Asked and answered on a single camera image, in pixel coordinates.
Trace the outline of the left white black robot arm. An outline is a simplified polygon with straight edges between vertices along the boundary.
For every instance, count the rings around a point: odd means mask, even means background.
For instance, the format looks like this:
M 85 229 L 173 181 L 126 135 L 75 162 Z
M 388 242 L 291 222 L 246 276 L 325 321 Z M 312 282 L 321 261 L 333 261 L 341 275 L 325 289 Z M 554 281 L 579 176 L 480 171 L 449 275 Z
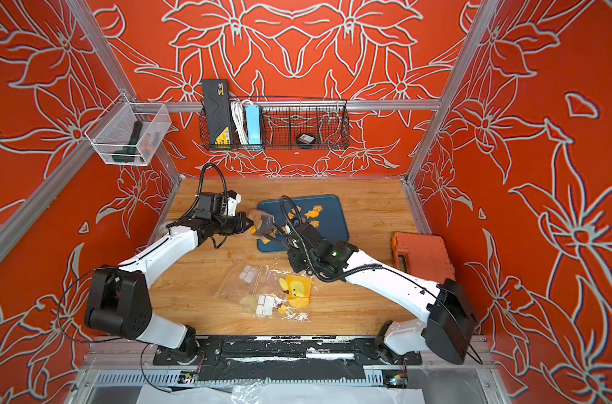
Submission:
M 196 331 L 155 313 L 149 289 L 179 259 L 210 241 L 219 249 L 248 231 L 253 220 L 238 210 L 241 196 L 230 190 L 213 163 L 203 166 L 190 208 L 166 227 L 163 237 L 131 259 L 92 272 L 85 325 L 114 337 L 167 348 L 191 360 L 198 354 Z

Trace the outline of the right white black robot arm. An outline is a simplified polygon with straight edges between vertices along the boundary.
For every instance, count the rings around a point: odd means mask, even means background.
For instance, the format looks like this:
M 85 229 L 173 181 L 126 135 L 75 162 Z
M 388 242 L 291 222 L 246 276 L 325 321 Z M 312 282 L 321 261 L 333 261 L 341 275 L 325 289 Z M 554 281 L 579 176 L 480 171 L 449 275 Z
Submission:
M 308 222 L 286 195 L 279 206 L 287 224 L 289 264 L 323 283 L 345 281 L 361 286 L 414 315 L 407 322 L 387 321 L 374 342 L 375 355 L 395 363 L 410 352 L 429 351 L 450 364 L 481 358 L 471 341 L 478 318 L 464 288 L 453 279 L 420 279 L 377 259 L 349 242 L 331 243 Z

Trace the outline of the metal kitchen tongs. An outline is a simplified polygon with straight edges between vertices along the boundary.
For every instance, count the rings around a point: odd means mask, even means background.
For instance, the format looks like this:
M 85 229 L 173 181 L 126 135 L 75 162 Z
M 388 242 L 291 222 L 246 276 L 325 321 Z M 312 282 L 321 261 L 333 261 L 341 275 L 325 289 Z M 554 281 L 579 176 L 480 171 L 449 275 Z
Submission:
M 279 243 L 286 250 L 293 247 L 287 233 L 282 227 L 272 226 L 266 232 L 263 232 L 262 236 L 269 242 Z

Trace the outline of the clear bag yellow dog print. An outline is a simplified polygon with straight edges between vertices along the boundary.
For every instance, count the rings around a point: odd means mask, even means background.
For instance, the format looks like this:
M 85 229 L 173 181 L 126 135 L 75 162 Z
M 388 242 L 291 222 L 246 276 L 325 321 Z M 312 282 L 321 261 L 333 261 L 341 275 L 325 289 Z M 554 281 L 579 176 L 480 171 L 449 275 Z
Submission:
M 246 235 L 249 237 L 256 238 L 258 240 L 262 240 L 262 242 L 269 242 L 262 236 L 262 233 L 266 232 L 272 226 L 276 225 L 274 216 L 263 210 L 251 210 L 247 216 L 254 221 L 253 227 L 257 229 L 257 233 L 251 235 L 249 229 L 246 232 Z

